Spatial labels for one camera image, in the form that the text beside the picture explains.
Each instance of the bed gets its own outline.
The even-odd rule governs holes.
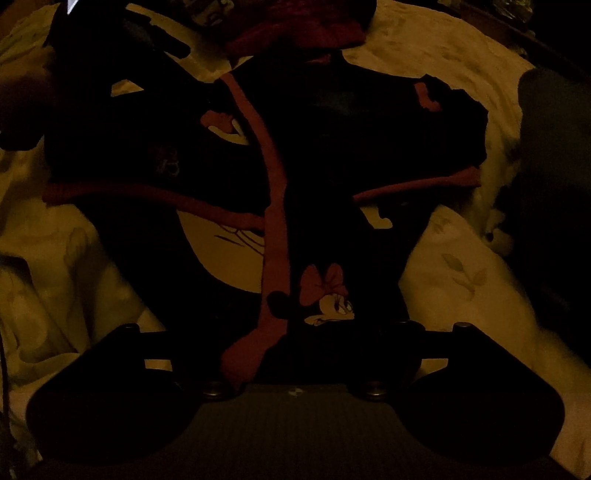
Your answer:
[[[55,8],[41,8],[0,42],[0,65],[42,45]],[[134,8],[190,45],[191,55],[179,63],[199,80],[211,82],[231,70],[222,52],[195,32]],[[517,85],[532,65],[462,20],[393,0],[378,1],[366,43],[343,54],[350,63],[383,73],[437,77],[464,89],[489,111],[482,186],[455,210],[439,206],[433,212],[400,289],[413,320],[430,330],[472,322],[558,391],[566,419],[551,456],[576,477],[587,478],[591,369],[555,333],[538,326],[527,296],[499,256],[506,245],[486,239],[501,220],[493,208],[499,189],[517,171]],[[113,94],[135,89],[122,82]],[[29,464],[38,459],[24,420],[34,391],[119,325],[137,322],[143,331],[163,329],[80,211],[70,205],[47,207],[41,200],[47,179],[43,141],[29,152],[0,153],[1,328],[13,434]],[[151,362],[152,368],[170,368]],[[420,375],[441,367],[440,361],[424,361]]]

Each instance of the dark red cloth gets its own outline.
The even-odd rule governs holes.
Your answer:
[[[365,33],[343,0],[276,0],[264,20],[226,43],[226,52],[256,55],[279,39],[297,48],[344,48],[363,43]]]

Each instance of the red bow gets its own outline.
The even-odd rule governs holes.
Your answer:
[[[343,268],[336,263],[333,263],[326,271],[324,281],[316,265],[309,265],[302,273],[300,288],[300,303],[304,307],[312,305],[332,293],[343,297],[349,295],[347,287],[343,285]]]

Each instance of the cartoon ear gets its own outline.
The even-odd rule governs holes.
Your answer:
[[[296,306],[289,295],[282,291],[272,291],[267,295],[267,305],[272,315],[279,319],[293,318]]]

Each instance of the gray textured surface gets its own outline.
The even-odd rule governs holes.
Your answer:
[[[46,462],[32,478],[167,480],[545,480],[572,479],[553,460],[481,468],[419,444],[386,404],[342,385],[252,385],[237,399],[203,406],[175,442],[143,460],[83,468]]]

